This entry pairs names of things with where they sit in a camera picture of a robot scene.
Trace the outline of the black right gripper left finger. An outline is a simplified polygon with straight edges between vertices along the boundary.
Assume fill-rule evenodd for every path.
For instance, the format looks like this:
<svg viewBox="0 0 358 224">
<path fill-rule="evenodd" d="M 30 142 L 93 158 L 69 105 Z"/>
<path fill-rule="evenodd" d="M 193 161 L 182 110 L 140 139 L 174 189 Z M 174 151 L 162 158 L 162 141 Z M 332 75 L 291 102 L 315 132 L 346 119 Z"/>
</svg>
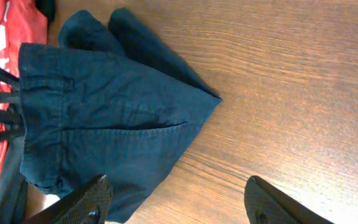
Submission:
<svg viewBox="0 0 358 224">
<path fill-rule="evenodd" d="M 104 224 L 112 200 L 106 175 L 99 175 L 23 224 Z"/>
</svg>

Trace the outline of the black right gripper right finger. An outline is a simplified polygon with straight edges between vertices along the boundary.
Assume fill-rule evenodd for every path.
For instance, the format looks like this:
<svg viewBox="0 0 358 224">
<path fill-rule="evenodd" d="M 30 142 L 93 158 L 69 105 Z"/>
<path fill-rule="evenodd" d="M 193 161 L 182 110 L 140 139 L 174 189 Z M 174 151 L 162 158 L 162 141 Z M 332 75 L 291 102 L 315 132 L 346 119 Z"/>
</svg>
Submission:
<svg viewBox="0 0 358 224">
<path fill-rule="evenodd" d="M 257 175 L 247 180 L 244 205 L 251 224 L 333 224 Z"/>
</svg>

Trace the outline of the navy blue shorts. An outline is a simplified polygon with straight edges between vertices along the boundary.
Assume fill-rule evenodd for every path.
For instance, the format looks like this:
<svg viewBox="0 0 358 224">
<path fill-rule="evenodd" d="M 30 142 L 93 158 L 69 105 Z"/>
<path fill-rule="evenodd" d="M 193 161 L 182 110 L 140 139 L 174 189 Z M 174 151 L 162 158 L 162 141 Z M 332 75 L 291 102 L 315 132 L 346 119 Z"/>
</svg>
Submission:
<svg viewBox="0 0 358 224">
<path fill-rule="evenodd" d="M 165 180 L 221 102 L 124 8 L 107 25 L 78 11 L 57 47 L 23 43 L 19 75 L 21 173 L 59 197 L 106 175 L 107 219 L 118 223 Z"/>
</svg>

